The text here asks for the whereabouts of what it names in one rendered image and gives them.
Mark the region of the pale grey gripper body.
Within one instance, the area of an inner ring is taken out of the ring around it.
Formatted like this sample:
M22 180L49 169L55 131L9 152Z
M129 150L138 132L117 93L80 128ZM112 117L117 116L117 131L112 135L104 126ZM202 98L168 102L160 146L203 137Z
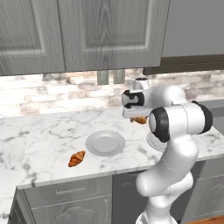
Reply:
M124 118L133 118L133 117L140 117L140 116L148 116L152 108L143 107L143 106L133 106L130 108L122 108L122 116Z

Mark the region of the brown croissant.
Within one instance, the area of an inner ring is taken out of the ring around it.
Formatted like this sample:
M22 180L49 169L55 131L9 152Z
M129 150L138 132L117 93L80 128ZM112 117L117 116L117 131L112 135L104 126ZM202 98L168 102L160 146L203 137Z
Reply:
M130 119L130 121L133 123L133 122L136 122L136 123L140 123L140 124L146 124L147 122L147 117L146 116L139 116L139 117L132 117Z
M84 150L74 153L70 158L68 166L73 167L73 166L80 164L83 161L85 154L86 154L86 152Z

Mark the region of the grey round plate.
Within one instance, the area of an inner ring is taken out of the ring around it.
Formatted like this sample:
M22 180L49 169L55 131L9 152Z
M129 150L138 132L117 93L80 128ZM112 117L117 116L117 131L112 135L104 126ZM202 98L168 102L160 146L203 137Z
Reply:
M124 150L125 139L112 130L99 130L87 138L86 148L96 156L111 157Z
M156 138L151 132L146 137L147 143L155 150L164 152L167 143L162 143L158 138Z

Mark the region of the grey hob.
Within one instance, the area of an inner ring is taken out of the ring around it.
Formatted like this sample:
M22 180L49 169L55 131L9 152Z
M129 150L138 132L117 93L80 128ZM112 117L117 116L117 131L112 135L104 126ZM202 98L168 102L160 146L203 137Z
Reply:
M202 101L213 114L213 126L224 136L224 99Z

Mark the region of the dark grey dishwasher front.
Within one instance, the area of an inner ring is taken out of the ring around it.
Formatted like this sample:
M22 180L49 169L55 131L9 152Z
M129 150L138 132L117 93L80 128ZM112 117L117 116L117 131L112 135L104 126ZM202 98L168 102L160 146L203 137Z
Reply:
M146 208L147 198L136 188L138 172L113 176L112 224L136 224L137 217Z

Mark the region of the grey range hood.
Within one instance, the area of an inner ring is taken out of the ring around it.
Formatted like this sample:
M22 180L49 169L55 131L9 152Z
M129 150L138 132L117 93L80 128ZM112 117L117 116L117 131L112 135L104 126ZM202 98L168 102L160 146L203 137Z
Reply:
M224 69L224 0L171 0L159 66L145 75Z

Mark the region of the grey base cupboard door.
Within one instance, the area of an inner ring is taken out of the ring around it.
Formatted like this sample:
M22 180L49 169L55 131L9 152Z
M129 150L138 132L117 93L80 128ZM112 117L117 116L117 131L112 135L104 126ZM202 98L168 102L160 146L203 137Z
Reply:
M37 224L111 224L112 195L33 208Z

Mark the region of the grey cabinet side panel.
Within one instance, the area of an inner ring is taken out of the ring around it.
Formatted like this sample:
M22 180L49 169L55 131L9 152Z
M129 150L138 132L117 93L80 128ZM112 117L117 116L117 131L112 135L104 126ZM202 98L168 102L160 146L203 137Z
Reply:
M23 190L15 190L7 224L36 224Z

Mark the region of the grey wall socket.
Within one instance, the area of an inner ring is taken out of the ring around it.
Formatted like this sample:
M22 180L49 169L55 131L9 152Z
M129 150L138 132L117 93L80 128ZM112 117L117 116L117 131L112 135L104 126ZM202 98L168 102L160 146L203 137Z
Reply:
M97 85L108 85L109 84L109 71L102 70L97 72Z
M119 69L114 71L114 83L123 84L125 82L125 70Z

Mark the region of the grey wall cupboard door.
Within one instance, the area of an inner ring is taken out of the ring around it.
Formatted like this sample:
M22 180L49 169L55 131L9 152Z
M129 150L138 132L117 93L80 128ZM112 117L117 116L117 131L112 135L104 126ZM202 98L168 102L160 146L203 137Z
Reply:
M64 70L57 0L0 0L0 75Z
M68 72L156 67L171 0L58 0Z

